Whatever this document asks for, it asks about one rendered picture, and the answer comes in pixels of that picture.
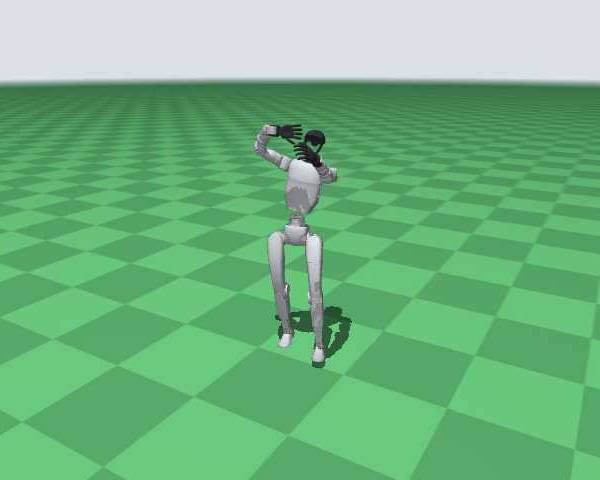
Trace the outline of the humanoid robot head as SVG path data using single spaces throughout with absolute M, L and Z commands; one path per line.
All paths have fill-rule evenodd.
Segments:
M 315 152 L 318 154 L 318 152 L 321 150 L 323 144 L 325 144 L 325 136 L 324 134 L 319 131 L 319 130 L 311 130 L 309 132 L 306 133 L 305 138 L 304 138 L 304 143 L 306 144 L 307 142 L 311 142 L 312 146 L 317 146 L 318 144 L 320 144 L 318 150 Z M 302 160 L 306 163 L 310 163 L 311 162 L 309 160 Z

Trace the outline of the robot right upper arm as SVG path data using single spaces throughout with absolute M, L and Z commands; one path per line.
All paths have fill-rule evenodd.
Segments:
M 279 169 L 288 172 L 289 165 L 292 162 L 292 159 L 289 157 L 281 155 L 274 150 L 266 149 L 266 145 L 260 145 L 257 141 L 254 144 L 253 150 L 256 155 L 265 158 L 269 162 L 275 164 Z

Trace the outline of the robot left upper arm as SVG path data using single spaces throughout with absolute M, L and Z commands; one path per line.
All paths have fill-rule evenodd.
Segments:
M 323 179 L 319 176 L 320 178 L 320 182 L 321 183 L 326 183 L 326 184 L 330 184 L 332 182 L 336 182 L 337 181 L 337 169 L 336 168 L 330 168 L 333 172 L 334 178 L 332 179 L 331 177 L 328 177 L 326 179 Z

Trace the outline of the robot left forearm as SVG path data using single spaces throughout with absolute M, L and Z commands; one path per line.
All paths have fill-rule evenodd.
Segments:
M 319 176 L 323 179 L 326 179 L 328 177 L 331 177 L 332 179 L 334 178 L 333 172 L 332 170 L 329 168 L 329 166 L 327 166 L 327 164 L 325 163 L 325 161 L 323 160 L 323 157 L 320 156 L 320 163 L 322 164 L 321 167 L 315 167 L 313 165 L 313 167 L 315 167 L 316 171 L 318 172 Z

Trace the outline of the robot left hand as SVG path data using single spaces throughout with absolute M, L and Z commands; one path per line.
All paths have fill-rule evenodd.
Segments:
M 313 150 L 308 145 L 306 145 L 305 143 L 299 142 L 299 144 L 294 145 L 293 147 L 294 148 L 296 148 L 296 147 L 302 147 L 302 148 L 296 148 L 296 149 L 294 149 L 293 150 L 294 152 L 295 151 L 304 151 L 304 152 L 299 152 L 299 153 L 295 154 L 295 156 L 297 156 L 297 155 L 305 155 L 305 156 L 299 157 L 297 160 L 307 159 L 315 167 L 321 167 L 322 166 L 322 164 L 320 163 L 320 155 L 317 154 L 317 153 L 314 153 Z

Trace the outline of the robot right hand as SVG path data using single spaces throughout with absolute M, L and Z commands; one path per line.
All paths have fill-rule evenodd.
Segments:
M 293 131 L 302 131 L 303 129 L 295 129 L 295 128 L 292 129 L 292 127 L 300 127 L 301 124 L 284 125 L 281 128 L 280 128 L 279 125 L 269 125 L 269 126 L 275 126 L 276 127 L 276 135 L 269 135 L 269 136 L 273 136 L 273 137 L 279 137 L 279 136 L 281 136 L 282 138 L 285 138 L 291 144 L 295 144 L 295 142 L 293 142 L 289 138 L 294 138 L 294 139 L 299 139 L 299 140 L 302 139 L 301 137 L 297 137 L 297 136 L 293 136 L 293 135 L 303 135 L 303 133 L 297 133 L 297 132 L 293 132 Z

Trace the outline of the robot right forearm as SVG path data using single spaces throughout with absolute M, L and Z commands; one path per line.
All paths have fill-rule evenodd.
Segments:
M 269 138 L 271 137 L 269 135 L 276 135 L 276 127 L 264 125 L 260 134 L 257 135 L 256 141 L 260 145 L 266 145 L 266 144 L 268 144 Z

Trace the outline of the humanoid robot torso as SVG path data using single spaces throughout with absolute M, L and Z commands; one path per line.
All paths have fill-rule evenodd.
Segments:
M 302 161 L 306 159 L 297 159 L 292 160 L 289 165 L 285 189 L 286 208 L 297 213 L 289 216 L 289 223 L 284 230 L 284 242 L 293 246 L 306 246 L 309 225 L 305 224 L 305 218 L 300 213 L 311 213 L 318 204 L 324 183 L 320 182 L 319 174 L 312 164 Z

